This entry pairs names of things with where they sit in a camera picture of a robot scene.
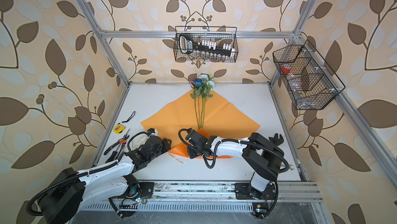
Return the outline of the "orange wrapping paper sheet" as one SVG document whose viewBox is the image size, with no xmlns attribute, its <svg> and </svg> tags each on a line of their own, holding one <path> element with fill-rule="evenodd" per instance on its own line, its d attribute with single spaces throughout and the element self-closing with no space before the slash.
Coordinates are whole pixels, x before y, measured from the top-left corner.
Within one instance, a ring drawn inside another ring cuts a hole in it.
<svg viewBox="0 0 397 224">
<path fill-rule="evenodd" d="M 162 138 L 172 141 L 170 153 L 188 157 L 187 147 L 178 137 L 182 128 L 194 128 L 199 134 L 220 136 L 223 138 L 245 138 L 259 130 L 260 125 L 238 110 L 218 93 L 207 99 L 204 111 L 204 126 L 199 128 L 196 111 L 201 109 L 201 102 L 191 98 L 192 91 L 165 105 L 161 110 L 141 122 L 144 129 L 154 128 Z"/>
</svg>

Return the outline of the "dark blue fake rose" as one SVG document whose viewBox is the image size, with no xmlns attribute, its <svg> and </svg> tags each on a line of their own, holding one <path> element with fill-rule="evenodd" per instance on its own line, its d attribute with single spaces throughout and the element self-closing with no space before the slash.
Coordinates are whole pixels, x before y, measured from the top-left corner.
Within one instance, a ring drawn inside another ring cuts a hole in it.
<svg viewBox="0 0 397 224">
<path fill-rule="evenodd" d="M 203 81 L 199 78 L 195 79 L 193 84 L 193 94 L 195 101 L 195 114 L 197 126 L 199 129 L 203 127 L 204 99 L 203 99 Z"/>
</svg>

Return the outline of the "pale blue fake flower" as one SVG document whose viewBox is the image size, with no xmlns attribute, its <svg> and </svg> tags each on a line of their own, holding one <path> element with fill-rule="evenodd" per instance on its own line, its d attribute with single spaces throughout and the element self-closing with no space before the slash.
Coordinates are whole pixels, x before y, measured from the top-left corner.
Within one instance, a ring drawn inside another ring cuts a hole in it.
<svg viewBox="0 0 397 224">
<path fill-rule="evenodd" d="M 199 79 L 203 80 L 203 83 L 205 85 L 205 103 L 204 103 L 204 109 L 205 109 L 205 105 L 206 105 L 206 101 L 208 98 L 211 98 L 213 95 L 210 93 L 213 88 L 215 87 L 215 83 L 213 82 L 213 75 L 209 75 L 209 74 L 201 74 L 199 76 Z M 205 119 L 205 110 L 203 113 L 203 127 L 204 127 L 204 119 Z"/>
</svg>

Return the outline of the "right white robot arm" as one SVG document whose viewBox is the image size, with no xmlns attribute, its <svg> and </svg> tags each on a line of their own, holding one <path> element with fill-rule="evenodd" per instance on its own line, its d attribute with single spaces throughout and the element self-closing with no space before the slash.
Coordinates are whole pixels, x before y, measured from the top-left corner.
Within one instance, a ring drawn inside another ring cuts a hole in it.
<svg viewBox="0 0 397 224">
<path fill-rule="evenodd" d="M 243 139 L 206 138 L 192 128 L 182 128 L 178 136 L 186 145 L 189 158 L 202 158 L 208 169 L 213 169 L 221 156 L 241 157 L 248 163 L 254 174 L 247 186 L 235 184 L 237 199 L 278 198 L 278 175 L 290 169 L 283 150 L 279 148 L 284 142 L 281 135 L 265 138 L 259 133 L 252 133 Z"/>
</svg>

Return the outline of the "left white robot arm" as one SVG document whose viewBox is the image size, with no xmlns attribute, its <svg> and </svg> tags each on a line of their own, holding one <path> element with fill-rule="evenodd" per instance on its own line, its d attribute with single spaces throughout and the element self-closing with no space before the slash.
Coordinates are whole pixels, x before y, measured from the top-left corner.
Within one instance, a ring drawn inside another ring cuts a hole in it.
<svg viewBox="0 0 397 224">
<path fill-rule="evenodd" d="M 171 149 L 170 139 L 155 134 L 146 136 L 144 144 L 137 149 L 101 166 L 80 171 L 63 170 L 47 188 L 26 203 L 26 213 L 42 216 L 49 224 L 66 224 L 86 206 L 125 195 L 138 183 L 133 174 Z"/>
</svg>

